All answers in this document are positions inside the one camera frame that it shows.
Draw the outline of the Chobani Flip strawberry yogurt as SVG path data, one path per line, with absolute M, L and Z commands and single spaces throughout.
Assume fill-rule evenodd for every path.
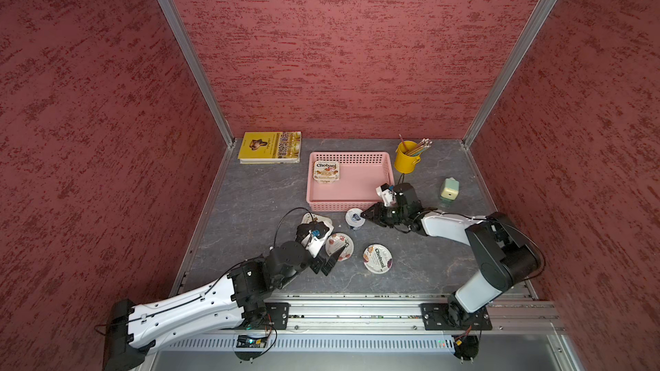
M 331 184 L 340 180 L 338 161 L 315 161 L 312 172 L 313 180 L 321 184 Z

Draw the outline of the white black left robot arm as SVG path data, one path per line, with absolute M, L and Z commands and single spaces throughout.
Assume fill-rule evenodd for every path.
M 131 370 L 161 348 L 212 330 L 261 330 L 270 348 L 278 331 L 288 325 L 289 307 L 270 303 L 301 272 L 311 269 L 328 275 L 340 259 L 313 256 L 293 240 L 267 256 L 232 266 L 221 278 L 160 302 L 137 305 L 123 300 L 113 305 L 106 324 L 103 369 Z

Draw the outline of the small Dairy Farmers yogurt cup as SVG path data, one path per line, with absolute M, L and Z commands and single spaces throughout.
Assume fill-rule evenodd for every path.
M 362 213 L 359 208 L 352 208 L 345 213 L 345 221 L 350 229 L 358 230 L 364 226 L 366 220 L 362 217 Z

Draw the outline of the Chobani Flip chocolate yogurt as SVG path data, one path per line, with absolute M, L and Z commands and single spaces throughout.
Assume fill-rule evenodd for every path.
M 321 216 L 317 214 L 309 214 L 306 213 L 304 217 L 301 220 L 301 223 L 312 223 L 313 221 L 319 222 L 319 223 L 324 223 L 325 225 L 328 226 L 328 228 L 333 228 L 333 221 L 331 218 L 326 217 L 326 216 Z

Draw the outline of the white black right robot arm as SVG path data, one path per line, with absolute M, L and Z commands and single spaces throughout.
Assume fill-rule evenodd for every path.
M 476 314 L 518 283 L 540 274 L 546 266 L 539 247 L 507 215 L 466 216 L 427 208 L 409 183 L 382 185 L 381 201 L 361 217 L 402 233 L 452 240 L 470 247 L 478 271 L 448 297 L 444 322 L 455 328 L 474 321 Z

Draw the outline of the Chobani raspberry yogurt tub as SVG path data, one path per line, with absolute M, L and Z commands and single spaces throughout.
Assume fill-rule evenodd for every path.
M 332 256 L 337 251 L 341 252 L 339 262 L 350 259 L 354 254 L 354 248 L 352 238 L 345 233 L 331 234 L 325 243 L 325 251 L 328 256 Z

